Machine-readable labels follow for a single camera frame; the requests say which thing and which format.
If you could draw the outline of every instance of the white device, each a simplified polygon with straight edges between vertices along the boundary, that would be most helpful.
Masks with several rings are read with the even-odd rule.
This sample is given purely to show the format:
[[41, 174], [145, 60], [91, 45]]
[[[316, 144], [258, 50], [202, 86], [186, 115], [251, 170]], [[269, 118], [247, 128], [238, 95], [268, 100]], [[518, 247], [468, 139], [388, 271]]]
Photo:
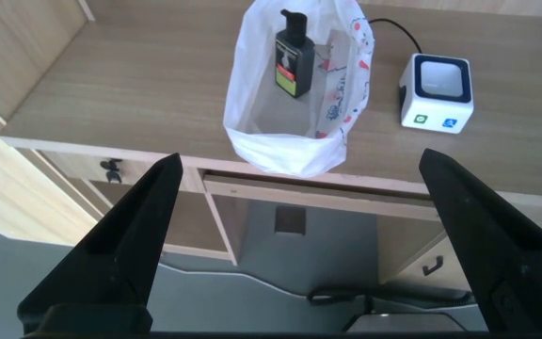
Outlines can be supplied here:
[[470, 63], [463, 58], [416, 53], [399, 87], [405, 127], [457, 134], [474, 110]]

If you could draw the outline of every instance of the black cable on floor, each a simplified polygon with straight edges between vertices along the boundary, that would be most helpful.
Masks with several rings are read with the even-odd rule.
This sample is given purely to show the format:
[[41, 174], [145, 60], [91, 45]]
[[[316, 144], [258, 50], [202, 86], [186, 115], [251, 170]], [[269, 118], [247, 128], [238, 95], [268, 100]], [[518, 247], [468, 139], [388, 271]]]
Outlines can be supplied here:
[[380, 23], [380, 22], [390, 23], [390, 24], [394, 24], [395, 26], [397, 26], [399, 29], [401, 29], [403, 32], [405, 32], [405, 34], [411, 39], [411, 41], [413, 41], [413, 43], [415, 44], [415, 47], [418, 49], [418, 52], [420, 54], [423, 53], [422, 52], [422, 47], [420, 47], [418, 41], [415, 40], [415, 38], [413, 38], [413, 35], [411, 35], [411, 33], [409, 33], [408, 30], [406, 30], [404, 27], [402, 27], [399, 23], [395, 22], [394, 20], [386, 19], [386, 18], [378, 18], [378, 19], [372, 19], [372, 20], [369, 21], [370, 24]]

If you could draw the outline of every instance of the white plastic bag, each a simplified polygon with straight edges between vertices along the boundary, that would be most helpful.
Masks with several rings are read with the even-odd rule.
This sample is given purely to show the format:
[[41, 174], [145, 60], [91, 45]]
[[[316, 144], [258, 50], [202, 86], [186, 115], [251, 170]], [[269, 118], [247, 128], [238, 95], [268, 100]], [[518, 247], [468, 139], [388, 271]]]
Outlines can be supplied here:
[[[308, 17], [311, 90], [295, 99], [275, 83], [282, 9]], [[238, 155], [270, 173], [312, 177], [346, 159], [346, 135], [369, 97], [374, 37], [356, 0], [256, 0], [235, 46], [223, 125]]]

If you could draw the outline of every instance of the black drawer handle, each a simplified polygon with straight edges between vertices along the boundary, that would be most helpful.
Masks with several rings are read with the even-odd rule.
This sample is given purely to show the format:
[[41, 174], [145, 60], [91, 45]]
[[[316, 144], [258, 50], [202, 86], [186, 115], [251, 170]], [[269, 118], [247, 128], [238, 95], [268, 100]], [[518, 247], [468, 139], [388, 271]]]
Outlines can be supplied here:
[[444, 264], [444, 258], [442, 257], [442, 255], [439, 255], [439, 256], [437, 257], [437, 264], [434, 265], [434, 267], [429, 268], [429, 267], [426, 266], [426, 265], [424, 265], [424, 266], [422, 267], [423, 276], [424, 276], [424, 277], [427, 277], [427, 276], [429, 276], [430, 274], [432, 274], [432, 273], [438, 271], [438, 269], [442, 267], [442, 264]]
[[122, 159], [110, 159], [108, 161], [102, 161], [100, 167], [106, 170], [105, 177], [108, 179], [108, 183], [113, 181], [122, 184], [122, 179], [120, 178], [120, 169], [117, 165]]

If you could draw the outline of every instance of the black bottle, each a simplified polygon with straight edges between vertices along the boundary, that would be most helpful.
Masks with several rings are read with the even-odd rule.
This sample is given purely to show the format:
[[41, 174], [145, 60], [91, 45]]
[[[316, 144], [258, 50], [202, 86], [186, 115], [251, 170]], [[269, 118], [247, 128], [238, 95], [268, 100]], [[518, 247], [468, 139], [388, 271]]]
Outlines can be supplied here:
[[307, 16], [283, 9], [286, 29], [275, 42], [276, 83], [297, 98], [311, 89], [315, 44], [307, 38]]

